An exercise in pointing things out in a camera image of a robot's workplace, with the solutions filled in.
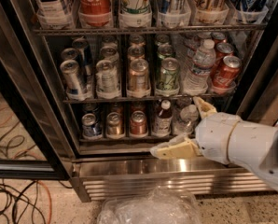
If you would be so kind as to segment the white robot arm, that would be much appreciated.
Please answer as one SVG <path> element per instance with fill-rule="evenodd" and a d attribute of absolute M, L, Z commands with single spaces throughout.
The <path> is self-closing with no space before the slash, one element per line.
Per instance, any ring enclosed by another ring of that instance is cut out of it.
<path fill-rule="evenodd" d="M 201 117 L 195 137 L 182 133 L 152 147 L 151 155 L 160 160 L 203 156 L 222 164 L 233 163 L 278 191 L 278 127 L 218 112 L 200 97 L 194 97 L 193 102 Z"/>

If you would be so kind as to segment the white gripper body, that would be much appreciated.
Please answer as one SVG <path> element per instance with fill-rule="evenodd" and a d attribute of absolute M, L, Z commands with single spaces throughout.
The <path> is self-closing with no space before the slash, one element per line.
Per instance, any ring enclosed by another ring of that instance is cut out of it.
<path fill-rule="evenodd" d="M 208 160 L 229 164 L 229 138 L 241 120 L 237 115 L 223 112 L 204 118 L 195 129 L 195 139 L 202 155 Z"/>

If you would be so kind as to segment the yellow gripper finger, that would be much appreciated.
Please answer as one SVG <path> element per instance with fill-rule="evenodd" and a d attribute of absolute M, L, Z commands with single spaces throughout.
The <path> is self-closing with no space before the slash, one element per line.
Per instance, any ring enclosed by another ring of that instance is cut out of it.
<path fill-rule="evenodd" d="M 205 119 L 216 113 L 216 108 L 210 103 L 204 101 L 201 97 L 194 96 L 193 102 L 199 111 L 201 119 Z"/>
<path fill-rule="evenodd" d="M 150 153 L 160 160 L 191 159 L 202 155 L 195 140 L 189 138 L 187 133 L 152 147 Z"/>

